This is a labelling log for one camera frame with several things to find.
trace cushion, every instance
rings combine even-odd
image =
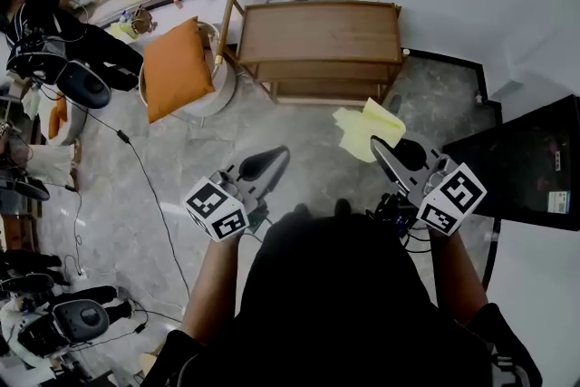
[[[143,72],[149,123],[214,91],[197,17],[145,46]]]
[[[58,111],[56,107],[51,110],[51,118],[48,121],[48,139],[54,139],[58,135],[58,130],[60,129],[59,121],[61,119],[58,117]]]
[[[69,120],[68,113],[66,111],[66,99],[62,92],[58,92],[58,100],[56,101],[56,112],[58,113],[58,117],[63,120],[63,122],[67,122]]]

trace marble floor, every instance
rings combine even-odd
[[[476,89],[476,75],[470,69],[410,58],[385,105],[392,106],[392,98],[400,96],[398,115],[407,128],[443,144],[495,125],[490,108],[474,105]],[[348,198],[359,211],[375,208],[389,181],[376,163],[362,163],[338,148],[342,132],[334,125],[335,110],[330,106],[276,106],[245,76],[239,76],[232,102],[206,118],[203,125],[199,119],[181,119],[182,115],[149,125],[136,92],[115,92],[111,103],[94,114],[122,129],[140,154],[169,225],[177,259],[193,284],[208,239],[196,229],[180,201],[201,176],[224,167],[236,150],[277,143],[289,147],[287,171],[267,197],[273,221],[300,202],[318,215],[331,214],[338,198]],[[82,144],[82,208],[76,231],[82,237],[80,257],[86,278],[78,278],[73,260],[67,259],[72,290],[122,285],[148,310],[180,319],[187,292],[135,154],[93,119],[87,120]],[[79,198],[63,189],[48,189],[52,198],[43,206],[38,233],[41,249],[61,257],[74,255],[73,220]],[[461,232],[481,275],[491,227],[491,218],[473,216]],[[419,242],[411,245],[418,250],[425,247]],[[252,237],[241,241],[238,297],[258,247]],[[413,255],[413,259],[434,298],[430,254]],[[94,342],[133,331],[144,316],[141,313],[134,320],[118,322]],[[135,384],[132,375],[140,370],[140,353],[154,350],[173,327],[170,320],[152,314],[142,333],[75,356],[81,356],[94,374],[111,369],[122,385]]]

